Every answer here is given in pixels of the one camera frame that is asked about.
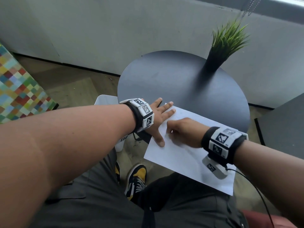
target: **gray partition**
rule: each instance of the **gray partition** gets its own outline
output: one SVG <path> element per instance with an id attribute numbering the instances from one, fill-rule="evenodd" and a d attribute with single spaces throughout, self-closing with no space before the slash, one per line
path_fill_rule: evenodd
<path id="1" fill-rule="evenodd" d="M 304 94 L 257 119 L 261 143 L 304 159 Z"/>

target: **shoe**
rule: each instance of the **shoe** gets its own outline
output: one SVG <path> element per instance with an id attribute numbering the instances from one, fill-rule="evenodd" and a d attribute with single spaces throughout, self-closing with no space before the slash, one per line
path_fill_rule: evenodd
<path id="1" fill-rule="evenodd" d="M 136 165 L 129 174 L 125 195 L 131 200 L 146 185 L 147 169 L 143 164 Z"/>
<path id="2" fill-rule="evenodd" d="M 115 163 L 115 173 L 117 177 L 118 184 L 120 183 L 120 167 L 118 162 Z"/>

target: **forearm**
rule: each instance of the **forearm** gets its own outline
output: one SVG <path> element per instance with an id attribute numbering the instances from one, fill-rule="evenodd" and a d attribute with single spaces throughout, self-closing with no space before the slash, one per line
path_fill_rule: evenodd
<path id="1" fill-rule="evenodd" d="M 14 211 L 22 224 L 51 190 L 88 170 L 134 128 L 126 105 L 67 108 L 0 125 L 1 221 L 13 220 L 6 216 Z"/>
<path id="2" fill-rule="evenodd" d="M 245 141 L 234 164 L 292 222 L 304 223 L 304 160 Z"/>

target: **paper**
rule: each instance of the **paper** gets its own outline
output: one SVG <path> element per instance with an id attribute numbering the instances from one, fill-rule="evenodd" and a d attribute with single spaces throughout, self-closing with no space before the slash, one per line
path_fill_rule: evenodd
<path id="1" fill-rule="evenodd" d="M 218 122 L 207 119 L 187 110 L 172 106 L 169 110 L 175 108 L 176 113 L 169 120 L 179 120 L 191 118 L 207 126 L 224 126 Z M 167 120 L 159 127 L 159 132 L 165 140 L 165 147 L 159 147 L 154 139 L 151 139 L 146 150 L 144 158 L 156 164 L 164 166 L 170 170 L 178 172 L 212 188 L 233 195 L 233 183 L 235 172 L 229 171 L 228 176 L 220 180 L 202 163 L 203 158 L 208 154 L 203 148 L 196 149 L 187 145 L 176 145 L 168 134 L 166 134 Z M 229 169 L 236 169 L 234 165 L 227 164 Z"/>

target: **gray pants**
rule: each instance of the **gray pants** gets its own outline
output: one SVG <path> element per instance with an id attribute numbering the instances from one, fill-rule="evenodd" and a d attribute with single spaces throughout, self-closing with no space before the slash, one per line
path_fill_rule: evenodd
<path id="1" fill-rule="evenodd" d="M 130 202 L 119 186 L 116 159 L 112 150 L 72 184 L 53 193 L 30 227 L 142 227 L 144 210 Z M 157 201 L 162 198 L 161 186 L 175 179 L 164 206 L 154 212 L 155 227 L 248 227 L 233 197 L 185 176 L 172 176 L 151 183 L 140 197 L 141 204 Z"/>

